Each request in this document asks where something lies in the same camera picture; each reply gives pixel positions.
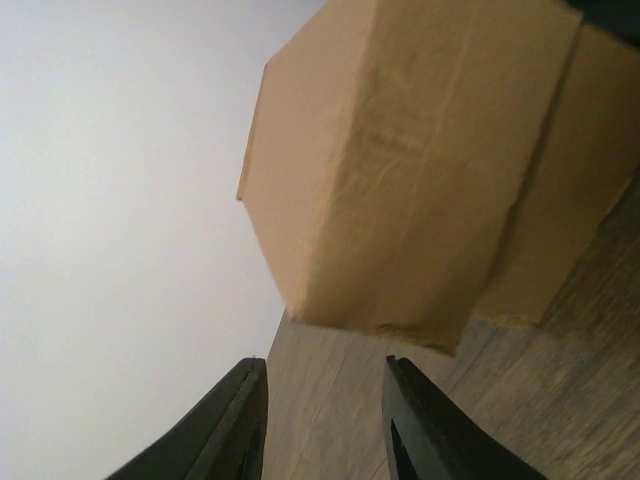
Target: wooden floor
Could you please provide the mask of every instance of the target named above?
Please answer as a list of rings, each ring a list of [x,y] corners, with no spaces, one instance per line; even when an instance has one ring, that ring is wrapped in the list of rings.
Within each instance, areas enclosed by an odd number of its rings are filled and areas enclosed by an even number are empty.
[[[265,480],[387,479],[386,355],[406,356],[552,479],[640,478],[640,181],[537,329],[469,326],[457,358],[283,320],[268,359]]]

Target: brown cardboard box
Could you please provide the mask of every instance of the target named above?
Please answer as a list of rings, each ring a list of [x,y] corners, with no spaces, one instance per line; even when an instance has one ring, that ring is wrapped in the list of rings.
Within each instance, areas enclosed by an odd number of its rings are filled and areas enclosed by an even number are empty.
[[[330,0],[238,198],[291,316],[453,351],[536,323],[640,158],[640,56],[551,0]]]

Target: white wall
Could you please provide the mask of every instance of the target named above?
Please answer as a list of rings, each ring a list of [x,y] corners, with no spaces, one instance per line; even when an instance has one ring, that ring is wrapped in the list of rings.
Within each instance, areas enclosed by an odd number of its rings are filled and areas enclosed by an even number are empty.
[[[322,0],[2,0],[0,478],[100,478],[282,305],[234,200],[263,64]]]

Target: wood grain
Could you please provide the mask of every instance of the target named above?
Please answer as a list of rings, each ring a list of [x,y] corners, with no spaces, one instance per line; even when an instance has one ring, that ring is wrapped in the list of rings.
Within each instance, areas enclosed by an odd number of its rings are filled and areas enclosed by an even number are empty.
[[[283,319],[264,478],[387,479],[384,358],[406,356],[550,478],[640,478],[640,180],[536,329],[469,325],[458,356]]]

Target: cardboard box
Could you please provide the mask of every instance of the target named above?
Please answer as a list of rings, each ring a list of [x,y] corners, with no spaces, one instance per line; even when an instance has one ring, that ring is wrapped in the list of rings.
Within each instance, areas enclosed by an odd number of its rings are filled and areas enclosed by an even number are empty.
[[[640,55],[550,0],[330,0],[238,188],[295,321],[455,350],[535,324],[640,158]]]

